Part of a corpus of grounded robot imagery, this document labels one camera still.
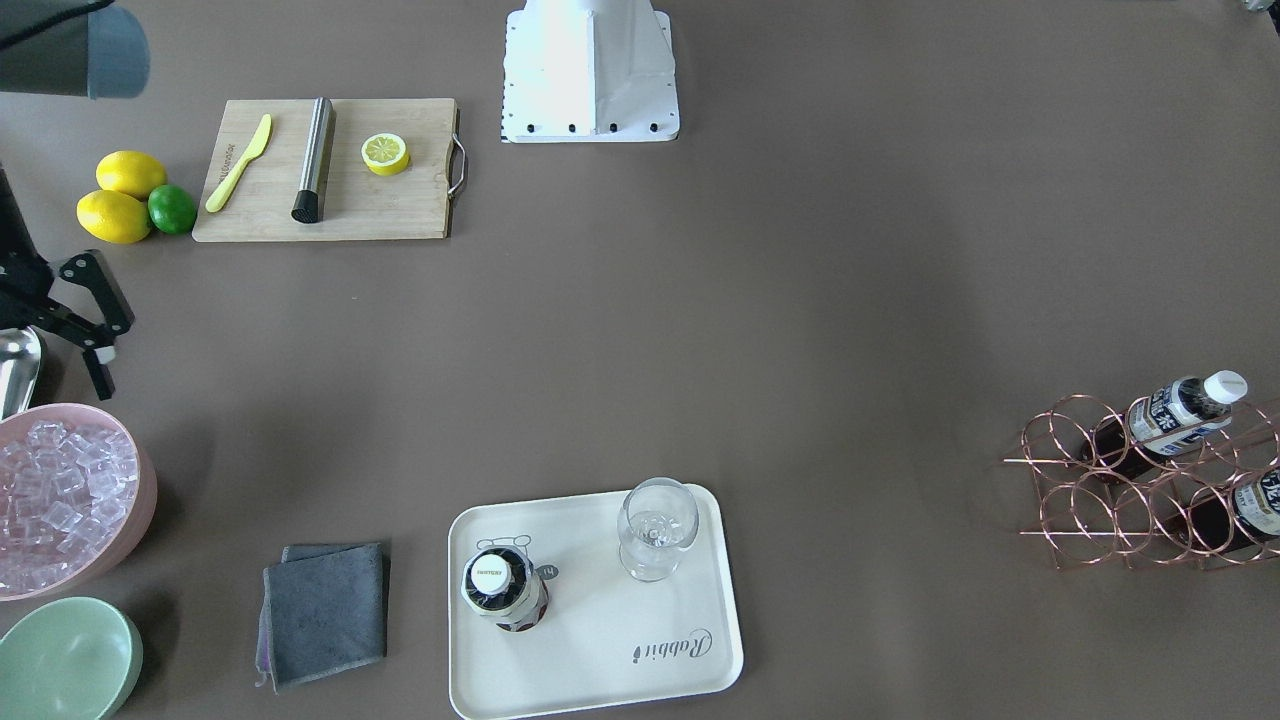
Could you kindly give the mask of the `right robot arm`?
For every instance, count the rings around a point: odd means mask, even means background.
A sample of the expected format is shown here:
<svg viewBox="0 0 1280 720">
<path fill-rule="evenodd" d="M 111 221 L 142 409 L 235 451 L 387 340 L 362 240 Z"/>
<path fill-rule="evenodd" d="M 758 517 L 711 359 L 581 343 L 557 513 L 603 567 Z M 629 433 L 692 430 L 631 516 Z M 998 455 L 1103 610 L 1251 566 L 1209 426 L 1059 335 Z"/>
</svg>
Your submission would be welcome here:
<svg viewBox="0 0 1280 720">
<path fill-rule="evenodd" d="M 150 51 L 137 18 L 114 1 L 3 3 L 3 91 L 136 97 Z M 1 327 L 38 328 L 74 345 L 101 400 L 115 393 L 108 369 L 134 314 L 97 250 L 52 265 L 36 249 L 8 179 L 1 192 Z"/>
</svg>

